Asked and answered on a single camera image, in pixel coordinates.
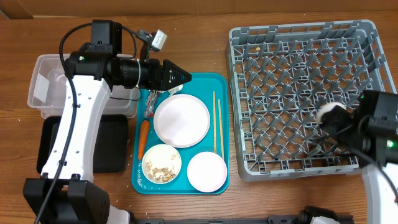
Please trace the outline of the white cup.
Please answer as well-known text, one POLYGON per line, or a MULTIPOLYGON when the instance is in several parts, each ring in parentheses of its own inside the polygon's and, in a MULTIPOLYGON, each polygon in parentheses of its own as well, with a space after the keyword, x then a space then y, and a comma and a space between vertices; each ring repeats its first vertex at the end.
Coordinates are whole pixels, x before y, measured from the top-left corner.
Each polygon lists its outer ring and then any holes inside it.
POLYGON ((317 114, 316 114, 316 122, 317 122, 317 124, 320 125, 320 124, 321 124, 321 121, 322 121, 322 116, 323 116, 325 113, 330 112, 330 111, 331 111, 334 107, 336 107, 336 106, 339 106, 339 107, 341 107, 341 108, 343 108, 343 109, 346 109, 346 106, 343 105, 342 103, 339 103, 339 102, 331 102, 331 103, 325 104, 324 106, 322 106, 322 107, 318 110, 318 112, 317 112, 317 114))

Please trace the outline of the red snack wrapper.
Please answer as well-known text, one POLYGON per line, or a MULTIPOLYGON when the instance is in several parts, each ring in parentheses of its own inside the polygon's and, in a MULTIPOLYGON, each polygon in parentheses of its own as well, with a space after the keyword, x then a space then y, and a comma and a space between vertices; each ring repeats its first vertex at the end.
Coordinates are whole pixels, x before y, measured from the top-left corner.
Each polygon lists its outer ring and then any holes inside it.
POLYGON ((157 90, 150 91, 149 96, 146 100, 146 109, 144 112, 145 118, 150 118, 154 116, 155 102, 157 101, 158 97, 159 97, 159 92, 157 90))

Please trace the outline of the large white plate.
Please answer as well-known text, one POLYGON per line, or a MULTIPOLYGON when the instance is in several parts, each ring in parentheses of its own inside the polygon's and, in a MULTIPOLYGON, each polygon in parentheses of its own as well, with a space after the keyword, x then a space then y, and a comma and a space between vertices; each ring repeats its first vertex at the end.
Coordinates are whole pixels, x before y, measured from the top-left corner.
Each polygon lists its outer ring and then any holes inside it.
POLYGON ((198 144, 210 128, 210 112, 197 97, 177 94, 160 103, 154 114, 154 130, 164 143, 186 148, 198 144))

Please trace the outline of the wooden chopstick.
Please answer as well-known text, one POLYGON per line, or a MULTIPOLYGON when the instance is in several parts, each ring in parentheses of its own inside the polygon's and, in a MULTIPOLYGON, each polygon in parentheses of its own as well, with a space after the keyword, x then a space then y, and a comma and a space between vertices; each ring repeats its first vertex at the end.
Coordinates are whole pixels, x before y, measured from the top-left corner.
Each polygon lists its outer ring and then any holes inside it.
POLYGON ((213 91, 213 150, 217 154, 217 135, 216 135, 216 98, 215 91, 213 91))
POLYGON ((221 157, 224 160, 223 122, 222 122, 222 117, 221 117, 221 100, 220 99, 218 99, 218 115, 219 115, 219 125, 220 125, 221 157))

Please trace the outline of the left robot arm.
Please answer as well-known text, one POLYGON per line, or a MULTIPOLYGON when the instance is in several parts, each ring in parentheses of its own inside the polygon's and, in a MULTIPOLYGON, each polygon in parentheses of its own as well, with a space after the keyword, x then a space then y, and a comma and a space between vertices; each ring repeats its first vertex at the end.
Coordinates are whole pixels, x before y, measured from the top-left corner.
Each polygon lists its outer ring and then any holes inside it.
POLYGON ((39 178, 25 180, 23 195, 36 223, 133 223, 132 212, 110 204, 93 182, 93 159, 101 117, 115 86, 167 91, 189 82, 190 73, 169 60, 149 57, 162 49, 161 30, 130 31, 143 47, 126 58, 125 27, 111 20, 90 22, 91 40, 60 62, 67 78, 65 104, 53 148, 39 178))

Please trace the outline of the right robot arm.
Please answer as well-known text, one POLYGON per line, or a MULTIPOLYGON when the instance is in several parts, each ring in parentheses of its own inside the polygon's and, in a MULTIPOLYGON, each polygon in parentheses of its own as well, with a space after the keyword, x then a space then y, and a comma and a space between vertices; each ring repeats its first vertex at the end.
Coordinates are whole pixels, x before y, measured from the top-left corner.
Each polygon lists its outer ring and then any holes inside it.
POLYGON ((339 102, 327 103, 316 115, 332 138, 359 158, 367 201, 368 223, 397 223, 397 95, 364 90, 359 106, 349 112, 339 102))

